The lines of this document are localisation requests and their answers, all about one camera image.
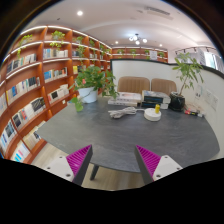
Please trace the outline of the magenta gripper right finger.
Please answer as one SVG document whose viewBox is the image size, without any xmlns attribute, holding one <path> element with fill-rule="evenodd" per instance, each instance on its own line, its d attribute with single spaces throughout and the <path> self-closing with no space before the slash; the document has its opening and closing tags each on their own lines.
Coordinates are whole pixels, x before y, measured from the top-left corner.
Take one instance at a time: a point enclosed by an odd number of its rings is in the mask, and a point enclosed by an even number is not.
<svg viewBox="0 0 224 224">
<path fill-rule="evenodd" d="M 159 156 L 139 145 L 135 146 L 134 153 L 145 184 L 152 183 L 182 169 L 170 156 Z"/>
</svg>

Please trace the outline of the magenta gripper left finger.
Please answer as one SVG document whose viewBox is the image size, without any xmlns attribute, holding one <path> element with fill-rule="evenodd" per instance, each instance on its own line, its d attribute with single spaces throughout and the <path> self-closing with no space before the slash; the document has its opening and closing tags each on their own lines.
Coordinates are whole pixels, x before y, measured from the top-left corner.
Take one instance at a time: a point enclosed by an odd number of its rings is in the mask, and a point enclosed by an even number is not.
<svg viewBox="0 0 224 224">
<path fill-rule="evenodd" d="M 92 155 L 92 146 L 88 145 L 68 156 L 59 156 L 45 170 L 81 186 Z"/>
</svg>

